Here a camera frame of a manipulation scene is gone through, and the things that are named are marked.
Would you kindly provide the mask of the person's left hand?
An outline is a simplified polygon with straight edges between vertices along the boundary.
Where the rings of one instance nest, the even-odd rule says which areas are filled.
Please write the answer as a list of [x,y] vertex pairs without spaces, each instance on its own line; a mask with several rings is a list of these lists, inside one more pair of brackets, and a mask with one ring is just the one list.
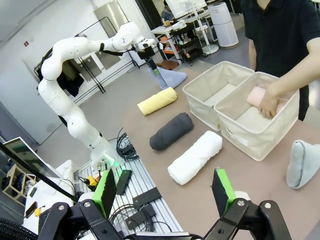
[[273,86],[269,86],[260,102],[258,110],[261,112],[264,118],[272,119],[277,114],[279,96]]

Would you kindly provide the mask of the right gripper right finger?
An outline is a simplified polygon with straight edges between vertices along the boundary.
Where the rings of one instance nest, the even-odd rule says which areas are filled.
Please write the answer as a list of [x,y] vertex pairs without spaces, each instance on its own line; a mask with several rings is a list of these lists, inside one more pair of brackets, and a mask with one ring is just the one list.
[[204,236],[205,240],[232,240],[239,230],[250,232],[254,240],[292,238],[279,205],[273,200],[256,205],[237,197],[224,169],[214,170],[211,190],[219,219]]

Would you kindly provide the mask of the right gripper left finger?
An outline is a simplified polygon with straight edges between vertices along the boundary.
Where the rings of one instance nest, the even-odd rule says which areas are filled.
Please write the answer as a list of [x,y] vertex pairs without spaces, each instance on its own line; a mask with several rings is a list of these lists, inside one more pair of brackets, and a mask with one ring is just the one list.
[[105,171],[95,190],[100,194],[100,200],[85,199],[74,206],[65,202],[53,204],[38,239],[75,240],[81,231],[91,231],[97,240],[121,240],[121,235],[109,221],[116,192],[113,171]]

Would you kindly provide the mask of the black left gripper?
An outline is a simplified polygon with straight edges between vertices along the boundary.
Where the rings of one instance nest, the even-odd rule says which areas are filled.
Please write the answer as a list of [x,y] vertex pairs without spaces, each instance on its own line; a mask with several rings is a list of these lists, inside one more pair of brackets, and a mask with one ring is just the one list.
[[155,75],[159,75],[160,72],[154,60],[151,58],[155,55],[155,51],[152,47],[147,47],[143,50],[139,50],[136,52],[141,60],[146,60],[147,65],[153,71]]

